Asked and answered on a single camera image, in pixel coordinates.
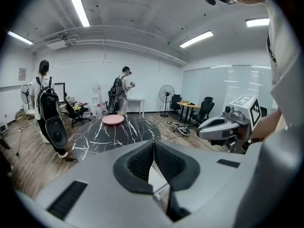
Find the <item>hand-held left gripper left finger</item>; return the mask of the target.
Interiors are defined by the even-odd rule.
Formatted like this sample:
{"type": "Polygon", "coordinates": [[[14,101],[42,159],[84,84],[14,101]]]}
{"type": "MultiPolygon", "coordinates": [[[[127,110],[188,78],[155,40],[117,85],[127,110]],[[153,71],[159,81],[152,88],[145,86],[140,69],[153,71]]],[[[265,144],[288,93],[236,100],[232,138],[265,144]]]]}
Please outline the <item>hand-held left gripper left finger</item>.
{"type": "Polygon", "coordinates": [[[56,228],[164,228],[172,221],[153,198],[152,163],[151,140],[99,153],[53,180],[35,201],[56,228]]]}

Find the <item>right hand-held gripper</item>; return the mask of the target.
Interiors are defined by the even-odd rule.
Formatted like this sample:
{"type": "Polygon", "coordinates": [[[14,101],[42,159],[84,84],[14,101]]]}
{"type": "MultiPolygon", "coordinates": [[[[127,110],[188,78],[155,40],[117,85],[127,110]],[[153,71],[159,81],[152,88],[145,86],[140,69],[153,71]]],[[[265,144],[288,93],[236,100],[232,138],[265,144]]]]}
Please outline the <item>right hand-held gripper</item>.
{"type": "Polygon", "coordinates": [[[197,129],[197,136],[210,140],[211,145],[224,145],[229,152],[245,153],[251,135],[261,118],[261,110],[255,95],[242,95],[225,106],[222,115],[203,122],[197,129]],[[246,139],[238,136],[238,128],[247,126],[246,139]]]}

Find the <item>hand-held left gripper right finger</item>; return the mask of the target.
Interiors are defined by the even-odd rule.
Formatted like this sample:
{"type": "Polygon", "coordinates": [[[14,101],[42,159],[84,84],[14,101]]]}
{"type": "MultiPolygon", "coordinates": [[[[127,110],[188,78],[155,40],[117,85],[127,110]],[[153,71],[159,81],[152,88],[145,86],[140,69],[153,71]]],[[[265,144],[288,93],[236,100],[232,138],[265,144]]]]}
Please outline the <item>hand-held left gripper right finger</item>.
{"type": "Polygon", "coordinates": [[[154,142],[154,159],[170,185],[167,215],[174,228],[239,228],[240,203],[258,162],[245,155],[154,142]]]}

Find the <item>person's right hand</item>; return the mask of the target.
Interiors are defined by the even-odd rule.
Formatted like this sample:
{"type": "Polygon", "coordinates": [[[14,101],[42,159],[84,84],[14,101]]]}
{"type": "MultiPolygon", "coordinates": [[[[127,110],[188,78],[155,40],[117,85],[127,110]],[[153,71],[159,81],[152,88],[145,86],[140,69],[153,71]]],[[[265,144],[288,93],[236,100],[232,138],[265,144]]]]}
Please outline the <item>person's right hand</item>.
{"type": "Polygon", "coordinates": [[[240,139],[242,139],[242,140],[246,139],[247,130],[248,130],[248,127],[244,126],[244,125],[242,125],[238,128],[238,136],[240,139]]]}

